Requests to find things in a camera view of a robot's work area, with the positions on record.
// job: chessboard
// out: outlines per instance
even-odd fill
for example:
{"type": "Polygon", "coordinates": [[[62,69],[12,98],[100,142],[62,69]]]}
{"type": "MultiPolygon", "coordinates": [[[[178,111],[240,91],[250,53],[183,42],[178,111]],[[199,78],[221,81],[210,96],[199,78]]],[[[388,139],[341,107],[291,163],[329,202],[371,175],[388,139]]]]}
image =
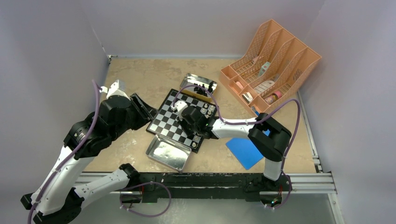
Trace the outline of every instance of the chessboard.
{"type": "MultiPolygon", "coordinates": [[[[191,148],[191,151],[197,153],[204,138],[201,138],[201,136],[197,135],[197,133],[194,133],[192,136],[188,137],[177,122],[177,113],[173,112],[170,108],[170,105],[172,104],[173,99],[175,99],[177,92],[178,91],[175,89],[170,90],[161,107],[158,109],[157,115],[147,127],[146,131],[153,134],[167,136],[168,138],[188,146],[191,148]]],[[[214,104],[205,102],[188,94],[181,92],[177,98],[186,102],[188,106],[195,106],[201,111],[201,113],[210,117],[214,116],[217,112],[214,104]]]]}

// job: label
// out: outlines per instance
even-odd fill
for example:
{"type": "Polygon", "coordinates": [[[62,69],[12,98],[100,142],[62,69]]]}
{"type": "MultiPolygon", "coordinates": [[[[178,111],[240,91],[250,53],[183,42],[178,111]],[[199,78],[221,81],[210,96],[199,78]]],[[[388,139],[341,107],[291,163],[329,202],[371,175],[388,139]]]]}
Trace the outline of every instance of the label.
{"type": "Polygon", "coordinates": [[[80,142],[83,140],[83,138],[85,138],[85,134],[84,134],[84,133],[80,133],[80,134],[77,136],[76,141],[77,141],[78,143],[80,143],[80,142]]]}

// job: small box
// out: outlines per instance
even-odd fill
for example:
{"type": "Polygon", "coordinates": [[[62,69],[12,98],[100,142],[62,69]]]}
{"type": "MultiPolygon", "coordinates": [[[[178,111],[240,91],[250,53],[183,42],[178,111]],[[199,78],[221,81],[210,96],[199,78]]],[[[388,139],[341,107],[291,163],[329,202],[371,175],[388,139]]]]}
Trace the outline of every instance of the small box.
{"type": "Polygon", "coordinates": [[[262,75],[264,74],[264,72],[268,69],[268,67],[269,67],[270,64],[271,64],[271,63],[266,62],[266,63],[264,63],[264,64],[261,66],[260,71],[259,71],[259,77],[262,76],[262,75]]]}

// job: small bottle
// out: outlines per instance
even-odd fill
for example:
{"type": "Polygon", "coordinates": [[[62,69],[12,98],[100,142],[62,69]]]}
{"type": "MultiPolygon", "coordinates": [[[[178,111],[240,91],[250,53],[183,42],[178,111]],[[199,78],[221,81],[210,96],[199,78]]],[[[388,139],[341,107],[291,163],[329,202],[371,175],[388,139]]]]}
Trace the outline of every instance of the small bottle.
{"type": "Polygon", "coordinates": [[[282,96],[282,93],[279,90],[277,90],[274,93],[272,93],[271,96],[266,97],[264,100],[265,100],[265,102],[267,102],[267,104],[271,105],[275,101],[277,101],[281,96],[282,96]]]}

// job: chess piece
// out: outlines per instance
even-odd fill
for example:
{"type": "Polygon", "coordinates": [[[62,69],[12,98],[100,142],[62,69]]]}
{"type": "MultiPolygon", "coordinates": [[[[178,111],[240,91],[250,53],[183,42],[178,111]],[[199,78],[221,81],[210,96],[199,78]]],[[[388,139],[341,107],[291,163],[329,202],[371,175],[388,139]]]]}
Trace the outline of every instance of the chess piece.
{"type": "Polygon", "coordinates": [[[194,86],[194,91],[197,92],[198,90],[200,90],[200,88],[194,86]]]}
{"type": "Polygon", "coordinates": [[[211,81],[210,83],[209,83],[209,88],[208,88],[208,91],[210,92],[210,93],[213,93],[213,83],[214,83],[214,81],[211,81]]]}

